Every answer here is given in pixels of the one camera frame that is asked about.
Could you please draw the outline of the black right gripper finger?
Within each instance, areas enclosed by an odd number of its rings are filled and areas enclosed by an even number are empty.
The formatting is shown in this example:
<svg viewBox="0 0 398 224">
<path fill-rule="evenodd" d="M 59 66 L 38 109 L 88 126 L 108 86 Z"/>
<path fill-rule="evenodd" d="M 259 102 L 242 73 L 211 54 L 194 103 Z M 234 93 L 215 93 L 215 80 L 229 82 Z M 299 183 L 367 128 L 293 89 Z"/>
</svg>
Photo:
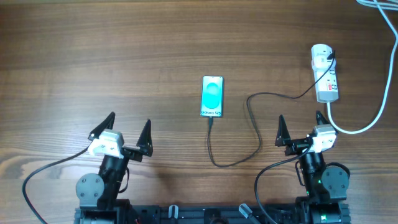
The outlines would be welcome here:
<svg viewBox="0 0 398 224">
<path fill-rule="evenodd" d="M 275 146 L 281 147 L 281 146 L 288 146 L 290 144 L 291 144 L 290 134 L 287 129 L 287 125 L 286 125 L 284 116 L 281 114 L 279 116 L 279 123 L 278 123 L 277 136 L 275 139 Z"/>
<path fill-rule="evenodd" d="M 323 116 L 321 111 L 317 110 L 315 117 L 318 125 L 330 125 L 335 130 L 336 134 L 338 134 L 338 130 L 331 125 L 331 123 Z"/>
</svg>

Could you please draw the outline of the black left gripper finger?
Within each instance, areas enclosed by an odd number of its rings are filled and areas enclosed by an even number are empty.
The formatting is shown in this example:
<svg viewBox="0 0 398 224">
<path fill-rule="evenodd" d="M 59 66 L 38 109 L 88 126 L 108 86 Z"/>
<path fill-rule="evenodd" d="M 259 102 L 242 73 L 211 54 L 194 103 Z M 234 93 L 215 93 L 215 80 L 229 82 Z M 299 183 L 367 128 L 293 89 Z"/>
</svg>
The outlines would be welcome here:
<svg viewBox="0 0 398 224">
<path fill-rule="evenodd" d="M 151 157 L 153 154 L 151 126 L 151 120 L 148 119 L 136 144 L 136 146 L 139 148 L 139 151 L 148 157 Z"/>
<path fill-rule="evenodd" d="M 88 136 L 88 139 L 90 141 L 93 141 L 94 139 L 98 139 L 100 134 L 105 130 L 105 129 L 112 129 L 114 125 L 114 120 L 116 117 L 115 112 L 110 112 L 110 114 L 104 119 L 97 127 L 95 127 Z"/>
</svg>

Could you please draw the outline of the Galaxy smartphone with teal screen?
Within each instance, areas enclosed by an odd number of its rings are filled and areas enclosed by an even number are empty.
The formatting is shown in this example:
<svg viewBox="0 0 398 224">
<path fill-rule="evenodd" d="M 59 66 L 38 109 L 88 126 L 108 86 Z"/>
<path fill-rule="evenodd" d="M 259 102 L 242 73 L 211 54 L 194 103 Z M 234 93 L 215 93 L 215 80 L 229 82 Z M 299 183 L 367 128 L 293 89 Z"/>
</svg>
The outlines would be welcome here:
<svg viewBox="0 0 398 224">
<path fill-rule="evenodd" d="M 204 76 L 201 88 L 200 115 L 220 118 L 223 115 L 223 81 L 221 76 Z"/>
</svg>

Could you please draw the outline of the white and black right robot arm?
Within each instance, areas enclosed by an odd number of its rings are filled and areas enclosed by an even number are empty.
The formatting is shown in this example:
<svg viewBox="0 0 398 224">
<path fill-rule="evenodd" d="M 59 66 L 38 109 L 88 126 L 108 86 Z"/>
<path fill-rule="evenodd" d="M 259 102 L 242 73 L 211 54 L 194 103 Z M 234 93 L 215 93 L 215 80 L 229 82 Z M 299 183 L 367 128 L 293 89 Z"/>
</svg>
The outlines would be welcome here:
<svg viewBox="0 0 398 224">
<path fill-rule="evenodd" d="M 291 212 L 281 211 L 279 223 L 350 223 L 347 199 L 350 171 L 338 162 L 326 163 L 323 152 L 334 147 L 338 132 L 320 111 L 316 112 L 317 125 L 305 138 L 292 139 L 283 115 L 275 145 L 285 147 L 286 156 L 298 156 L 295 169 L 300 185 L 307 195 L 297 197 Z"/>
</svg>

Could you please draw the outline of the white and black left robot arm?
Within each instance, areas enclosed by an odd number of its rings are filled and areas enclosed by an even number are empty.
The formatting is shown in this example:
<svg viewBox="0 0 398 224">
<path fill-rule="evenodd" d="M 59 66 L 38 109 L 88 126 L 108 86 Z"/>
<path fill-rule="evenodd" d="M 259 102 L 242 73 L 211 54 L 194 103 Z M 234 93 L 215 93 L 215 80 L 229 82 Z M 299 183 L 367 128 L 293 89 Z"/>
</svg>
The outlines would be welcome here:
<svg viewBox="0 0 398 224">
<path fill-rule="evenodd" d="M 80 204 L 75 210 L 74 223 L 140 223 L 140 215 L 128 199 L 118 199 L 126 188 L 121 188 L 129 175 L 129 161 L 140 162 L 153 153 L 151 120 L 147 120 L 136 147 L 124 145 L 122 133 L 113 129 L 116 114 L 110 113 L 88 136 L 88 152 L 102 155 L 98 173 L 83 175 L 76 183 Z"/>
</svg>

